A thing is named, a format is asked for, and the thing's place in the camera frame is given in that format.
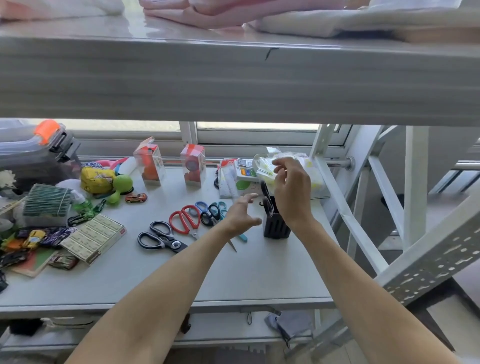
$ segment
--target person's right hand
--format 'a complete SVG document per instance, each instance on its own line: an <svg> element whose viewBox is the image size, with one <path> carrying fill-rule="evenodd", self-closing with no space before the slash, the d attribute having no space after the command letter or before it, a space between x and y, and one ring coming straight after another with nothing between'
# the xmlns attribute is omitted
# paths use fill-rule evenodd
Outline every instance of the person's right hand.
<svg viewBox="0 0 480 364"><path fill-rule="evenodd" d="M275 202L280 215L289 228L298 222L311 220L310 176L300 162L293 158L275 159L273 165L277 173L275 178Z"/></svg>

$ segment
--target forearm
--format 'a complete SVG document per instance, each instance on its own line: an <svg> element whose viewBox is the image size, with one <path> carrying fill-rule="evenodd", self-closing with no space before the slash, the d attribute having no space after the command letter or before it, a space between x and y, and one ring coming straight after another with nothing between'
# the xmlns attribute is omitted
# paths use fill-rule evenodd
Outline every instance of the forearm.
<svg viewBox="0 0 480 364"><path fill-rule="evenodd" d="M371 364L458 363L406 308L368 276L315 220L292 227Z"/></svg>
<svg viewBox="0 0 480 364"><path fill-rule="evenodd" d="M219 224L170 258L100 319L68 364L162 363L228 239Z"/></svg>

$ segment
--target orange toy in box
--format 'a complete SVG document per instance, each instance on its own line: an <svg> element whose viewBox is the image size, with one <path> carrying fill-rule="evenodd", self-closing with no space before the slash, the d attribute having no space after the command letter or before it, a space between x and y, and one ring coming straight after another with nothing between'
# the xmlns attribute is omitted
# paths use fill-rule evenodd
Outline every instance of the orange toy in box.
<svg viewBox="0 0 480 364"><path fill-rule="evenodd" d="M145 184L161 186L162 179L165 177L165 166L162 156L158 150L158 145L153 144L154 138L150 137L137 147L133 156L139 166L143 166L142 178Z"/></svg>
<svg viewBox="0 0 480 364"><path fill-rule="evenodd" d="M187 144L180 153L185 183L201 187L206 178L205 148Z"/></svg>

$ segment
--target black-handled scissors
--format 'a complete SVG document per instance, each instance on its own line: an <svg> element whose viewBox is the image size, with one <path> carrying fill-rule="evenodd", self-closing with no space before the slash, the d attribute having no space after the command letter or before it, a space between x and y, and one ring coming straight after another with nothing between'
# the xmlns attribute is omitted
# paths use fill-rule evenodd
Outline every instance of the black-handled scissors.
<svg viewBox="0 0 480 364"><path fill-rule="evenodd" d="M167 232L162 231L158 226L165 226L168 231ZM188 248L187 244L182 243L180 240L176 239L173 236L172 227L167 222L154 221L150 224L150 230L153 231L155 235L147 231L143 231L140 234L138 234L137 242L144 249L156 250L156 249L168 248L174 253L178 253L178 252L181 252L183 249ZM142 238L144 236L156 242L156 245L145 244L142 241Z"/></svg>
<svg viewBox="0 0 480 364"><path fill-rule="evenodd" d="M265 183L265 181L260 182L260 187L261 187L262 192L264 194L264 197L262 199L262 204L264 206L265 213L267 214L267 216L273 216L275 211L274 211L272 199L271 199L270 194L268 192L267 184Z"/></svg>
<svg viewBox="0 0 480 364"><path fill-rule="evenodd" d="M215 226L222 219L220 209L216 202L210 204L207 208L208 211L204 211L200 214L200 221L205 226Z"/></svg>

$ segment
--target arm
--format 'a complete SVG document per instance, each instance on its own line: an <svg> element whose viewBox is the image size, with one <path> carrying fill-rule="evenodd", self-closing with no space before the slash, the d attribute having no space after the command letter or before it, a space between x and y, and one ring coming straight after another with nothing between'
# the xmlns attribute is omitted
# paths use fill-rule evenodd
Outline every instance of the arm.
<svg viewBox="0 0 480 364"><path fill-rule="evenodd" d="M405 307L368 276L316 221L310 177L291 158L274 161L275 200L301 240L371 364L458 364L456 357Z"/></svg>
<svg viewBox="0 0 480 364"><path fill-rule="evenodd" d="M223 221L114 305L88 332L67 364L162 363L222 247L262 223L247 215L248 203L257 196L239 198Z"/></svg>

